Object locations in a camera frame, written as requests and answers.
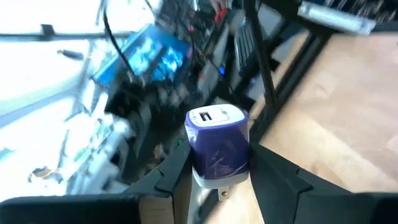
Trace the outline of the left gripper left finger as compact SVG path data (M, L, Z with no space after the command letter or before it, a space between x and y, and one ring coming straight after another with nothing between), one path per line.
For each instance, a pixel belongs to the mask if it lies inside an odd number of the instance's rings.
M137 198L140 224L187 224L191 191L192 159L186 141L126 190Z

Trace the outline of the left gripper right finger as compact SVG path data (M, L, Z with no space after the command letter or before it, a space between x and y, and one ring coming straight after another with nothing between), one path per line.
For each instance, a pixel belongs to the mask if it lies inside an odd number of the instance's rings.
M250 176L266 224L398 224L398 193L353 193L253 144Z

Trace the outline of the purple USB wall charger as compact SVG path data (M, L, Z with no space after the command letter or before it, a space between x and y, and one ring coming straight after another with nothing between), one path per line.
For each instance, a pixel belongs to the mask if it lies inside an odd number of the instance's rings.
M195 108L186 114L185 130L197 184L228 199L231 187L249 177L248 114L231 104Z

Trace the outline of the large flat monitor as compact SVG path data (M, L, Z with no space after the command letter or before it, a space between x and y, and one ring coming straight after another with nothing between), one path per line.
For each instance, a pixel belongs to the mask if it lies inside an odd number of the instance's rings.
M92 76L95 83L111 87L134 81L143 85L162 82L175 87L183 82L192 61L190 43L152 24L132 34L121 51L134 78L129 78L125 62L115 55Z

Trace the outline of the black keyboard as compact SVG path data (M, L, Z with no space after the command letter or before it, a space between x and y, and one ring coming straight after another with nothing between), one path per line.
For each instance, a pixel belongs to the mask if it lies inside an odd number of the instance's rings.
M256 63L252 31L246 23L239 27L234 36L234 48L237 69L242 76Z

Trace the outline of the long white bar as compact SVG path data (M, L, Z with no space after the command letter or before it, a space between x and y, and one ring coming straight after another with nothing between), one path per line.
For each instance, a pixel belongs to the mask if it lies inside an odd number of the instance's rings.
M297 15L311 22L357 35L369 35L376 27L374 20L307 1L303 1L298 7Z

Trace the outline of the black aluminium table frame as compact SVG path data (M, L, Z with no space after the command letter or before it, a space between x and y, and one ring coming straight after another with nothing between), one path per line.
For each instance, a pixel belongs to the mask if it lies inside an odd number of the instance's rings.
M295 22L306 28L309 31L309 35L287 71L282 74L281 81L278 84L274 84L269 65L269 57L272 54L271 47L280 33L282 33L283 28L277 29L270 39L263 41L254 0L245 0L243 2L246 19L248 20L248 25L254 39L256 59L259 63L259 69L265 87L265 105L260 110L258 117L254 119L254 123L250 130L250 140L256 143L261 141L263 135L270 128L331 35L337 32L334 28L329 28L318 22L312 22L309 19L304 19L299 16L297 13L299 7L303 3L302 0L261 0L261 2L276 10L282 16L283 25Z

